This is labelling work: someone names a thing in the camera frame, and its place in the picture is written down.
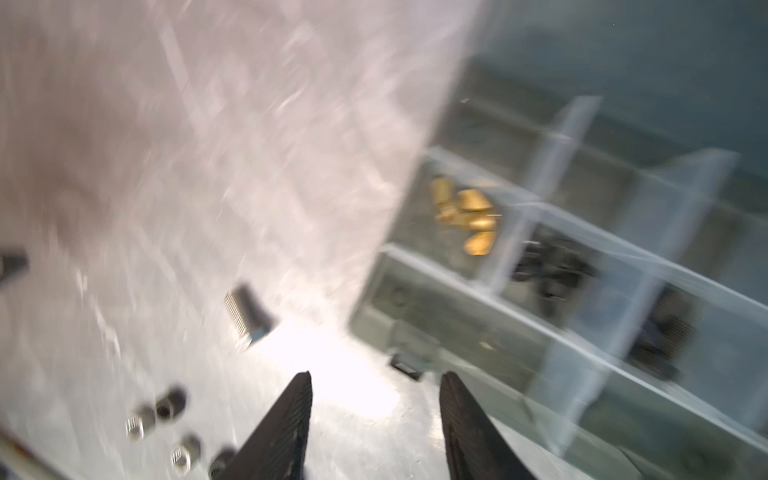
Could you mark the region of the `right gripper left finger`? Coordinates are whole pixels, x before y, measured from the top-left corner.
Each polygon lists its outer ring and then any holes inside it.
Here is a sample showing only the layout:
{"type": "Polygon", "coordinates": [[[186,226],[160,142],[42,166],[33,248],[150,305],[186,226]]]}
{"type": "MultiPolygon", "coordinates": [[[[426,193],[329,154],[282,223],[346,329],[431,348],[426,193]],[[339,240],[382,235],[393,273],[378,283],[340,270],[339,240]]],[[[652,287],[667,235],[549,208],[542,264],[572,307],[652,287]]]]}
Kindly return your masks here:
{"type": "Polygon", "coordinates": [[[297,373],[216,479],[304,479],[312,377],[297,373]]]}

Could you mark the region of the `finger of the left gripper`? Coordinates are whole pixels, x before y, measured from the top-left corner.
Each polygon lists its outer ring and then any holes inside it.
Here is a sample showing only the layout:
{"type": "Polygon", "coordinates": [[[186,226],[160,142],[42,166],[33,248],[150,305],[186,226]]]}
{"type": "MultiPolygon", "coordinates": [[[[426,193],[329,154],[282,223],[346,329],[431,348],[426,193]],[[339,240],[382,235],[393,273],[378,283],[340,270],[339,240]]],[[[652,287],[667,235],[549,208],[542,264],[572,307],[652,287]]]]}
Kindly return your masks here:
{"type": "Polygon", "coordinates": [[[0,264],[1,287],[8,285],[11,281],[26,273],[30,267],[29,257],[24,250],[2,250],[0,264]]]}

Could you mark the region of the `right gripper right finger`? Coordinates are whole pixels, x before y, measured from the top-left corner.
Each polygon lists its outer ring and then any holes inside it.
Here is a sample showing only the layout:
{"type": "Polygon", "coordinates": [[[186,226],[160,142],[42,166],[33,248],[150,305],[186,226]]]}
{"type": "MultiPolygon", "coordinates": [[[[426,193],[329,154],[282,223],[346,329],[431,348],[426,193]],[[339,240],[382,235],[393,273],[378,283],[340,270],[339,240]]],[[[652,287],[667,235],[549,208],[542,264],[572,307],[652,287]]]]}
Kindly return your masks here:
{"type": "Polygon", "coordinates": [[[439,406],[452,480],[536,479],[455,372],[441,377],[439,406]]]}

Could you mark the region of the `black hex nut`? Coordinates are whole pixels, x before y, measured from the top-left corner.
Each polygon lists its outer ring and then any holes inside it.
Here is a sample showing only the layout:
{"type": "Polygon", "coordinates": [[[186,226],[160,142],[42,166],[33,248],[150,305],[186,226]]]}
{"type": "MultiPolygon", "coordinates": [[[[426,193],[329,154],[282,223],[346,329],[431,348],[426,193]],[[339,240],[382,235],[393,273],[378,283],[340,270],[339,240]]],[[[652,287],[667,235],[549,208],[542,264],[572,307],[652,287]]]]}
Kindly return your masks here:
{"type": "Polygon", "coordinates": [[[156,417],[162,422],[173,421],[184,412],[186,401],[187,395],[184,389],[171,388],[155,402],[156,417]]]}

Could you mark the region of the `black wing nut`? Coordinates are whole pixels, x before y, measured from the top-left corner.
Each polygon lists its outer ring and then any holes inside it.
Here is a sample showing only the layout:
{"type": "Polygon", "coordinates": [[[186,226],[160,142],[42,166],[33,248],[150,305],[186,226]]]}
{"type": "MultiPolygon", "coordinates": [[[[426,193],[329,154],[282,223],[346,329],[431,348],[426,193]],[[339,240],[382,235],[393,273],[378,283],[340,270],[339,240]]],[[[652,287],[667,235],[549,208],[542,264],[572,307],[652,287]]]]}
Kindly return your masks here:
{"type": "Polygon", "coordinates": [[[540,313],[554,319],[559,306],[568,302],[587,278],[597,275],[598,270],[589,262],[588,251],[581,244],[567,237],[549,236],[524,242],[510,279],[532,281],[540,313]]]}

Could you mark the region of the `black hex bolt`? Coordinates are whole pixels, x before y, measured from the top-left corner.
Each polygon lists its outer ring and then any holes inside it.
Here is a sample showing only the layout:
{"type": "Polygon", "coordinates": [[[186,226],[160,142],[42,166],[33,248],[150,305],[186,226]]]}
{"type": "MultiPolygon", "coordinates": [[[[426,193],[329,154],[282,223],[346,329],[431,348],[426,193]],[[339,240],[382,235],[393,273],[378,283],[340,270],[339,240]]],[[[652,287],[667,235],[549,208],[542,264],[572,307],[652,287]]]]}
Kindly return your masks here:
{"type": "Polygon", "coordinates": [[[689,318],[691,296],[666,284],[656,298],[625,361],[652,377],[675,381],[677,359],[695,332],[689,318]]]}

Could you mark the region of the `brass wing nut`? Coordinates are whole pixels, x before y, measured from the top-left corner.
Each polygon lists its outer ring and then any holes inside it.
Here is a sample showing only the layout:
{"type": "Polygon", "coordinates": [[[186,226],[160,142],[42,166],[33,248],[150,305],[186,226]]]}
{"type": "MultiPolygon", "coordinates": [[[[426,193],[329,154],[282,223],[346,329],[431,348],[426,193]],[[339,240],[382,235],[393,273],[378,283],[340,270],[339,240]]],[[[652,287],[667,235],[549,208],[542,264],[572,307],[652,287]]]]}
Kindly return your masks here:
{"type": "Polygon", "coordinates": [[[488,255],[496,241],[502,214],[478,189],[457,190],[446,176],[438,175],[429,183],[431,201],[438,223],[466,231],[463,250],[470,256],[488,255]]]}

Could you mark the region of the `silver hex nut lowest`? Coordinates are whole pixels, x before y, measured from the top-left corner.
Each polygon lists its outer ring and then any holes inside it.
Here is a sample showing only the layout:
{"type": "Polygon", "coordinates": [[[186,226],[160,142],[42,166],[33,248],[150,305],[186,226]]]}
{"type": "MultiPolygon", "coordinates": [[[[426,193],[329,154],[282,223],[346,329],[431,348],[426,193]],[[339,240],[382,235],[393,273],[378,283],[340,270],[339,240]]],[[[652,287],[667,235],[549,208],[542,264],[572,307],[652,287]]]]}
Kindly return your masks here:
{"type": "Polygon", "coordinates": [[[208,467],[208,476],[210,480],[217,480],[227,469],[229,464],[237,455],[237,450],[232,447],[221,449],[211,460],[208,467]]]}

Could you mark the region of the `silver hex nut lower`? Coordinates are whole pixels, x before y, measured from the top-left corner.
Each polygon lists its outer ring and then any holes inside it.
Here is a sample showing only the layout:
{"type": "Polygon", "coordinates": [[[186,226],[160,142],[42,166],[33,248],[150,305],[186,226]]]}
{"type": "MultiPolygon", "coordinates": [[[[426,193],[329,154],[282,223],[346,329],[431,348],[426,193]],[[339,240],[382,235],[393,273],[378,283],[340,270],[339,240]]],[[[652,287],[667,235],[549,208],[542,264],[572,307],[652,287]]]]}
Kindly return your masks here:
{"type": "Polygon", "coordinates": [[[187,475],[197,464],[201,456],[202,445],[195,435],[187,435],[171,449],[170,462],[179,476],[187,475]]]}

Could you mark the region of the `silver hex nut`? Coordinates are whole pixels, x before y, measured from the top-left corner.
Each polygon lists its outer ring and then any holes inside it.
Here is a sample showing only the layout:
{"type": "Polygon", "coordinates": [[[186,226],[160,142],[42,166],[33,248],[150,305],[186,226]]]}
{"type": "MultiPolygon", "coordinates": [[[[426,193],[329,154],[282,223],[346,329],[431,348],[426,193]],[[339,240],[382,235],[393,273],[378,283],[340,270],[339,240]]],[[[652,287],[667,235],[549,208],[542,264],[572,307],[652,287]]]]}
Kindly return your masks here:
{"type": "Polygon", "coordinates": [[[156,415],[151,406],[141,406],[134,410],[125,422],[128,439],[138,441],[150,434],[156,426],[156,415]]]}
{"type": "Polygon", "coordinates": [[[202,445],[195,435],[187,435],[171,449],[170,462],[179,476],[187,475],[197,464],[201,456],[202,445]]]}

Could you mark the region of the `silver hex bolt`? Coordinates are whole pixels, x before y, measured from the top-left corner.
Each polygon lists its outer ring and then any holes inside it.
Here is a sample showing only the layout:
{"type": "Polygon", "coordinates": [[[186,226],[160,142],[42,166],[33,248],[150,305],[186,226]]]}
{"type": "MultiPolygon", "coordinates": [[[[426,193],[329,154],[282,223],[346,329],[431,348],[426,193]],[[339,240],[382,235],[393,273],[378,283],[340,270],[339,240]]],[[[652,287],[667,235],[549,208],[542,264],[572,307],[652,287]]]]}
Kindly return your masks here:
{"type": "Polygon", "coordinates": [[[234,325],[239,351],[247,350],[273,331],[274,319],[247,285],[239,284],[228,291],[224,305],[234,325]]]}

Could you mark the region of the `silver hex nut right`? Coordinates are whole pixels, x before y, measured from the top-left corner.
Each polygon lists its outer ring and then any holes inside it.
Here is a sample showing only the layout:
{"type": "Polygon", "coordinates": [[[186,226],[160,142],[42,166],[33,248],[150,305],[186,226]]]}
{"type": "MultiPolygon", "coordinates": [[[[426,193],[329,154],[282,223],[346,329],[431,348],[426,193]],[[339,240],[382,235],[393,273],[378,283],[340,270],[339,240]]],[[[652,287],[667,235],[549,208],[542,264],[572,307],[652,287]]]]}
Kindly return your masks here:
{"type": "Polygon", "coordinates": [[[125,422],[128,439],[138,441],[150,434],[156,426],[156,415],[151,406],[141,406],[134,410],[125,422]]]}

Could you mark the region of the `clear plastic organizer box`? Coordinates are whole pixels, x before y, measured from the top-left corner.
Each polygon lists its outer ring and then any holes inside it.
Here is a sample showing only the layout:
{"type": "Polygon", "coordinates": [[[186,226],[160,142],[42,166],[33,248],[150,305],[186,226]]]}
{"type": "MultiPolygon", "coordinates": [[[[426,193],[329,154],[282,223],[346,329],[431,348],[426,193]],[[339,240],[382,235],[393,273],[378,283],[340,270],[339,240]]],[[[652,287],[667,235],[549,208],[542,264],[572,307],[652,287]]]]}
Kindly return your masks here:
{"type": "Polygon", "coordinates": [[[596,479],[767,475],[767,5],[485,1],[351,316],[596,479]]]}

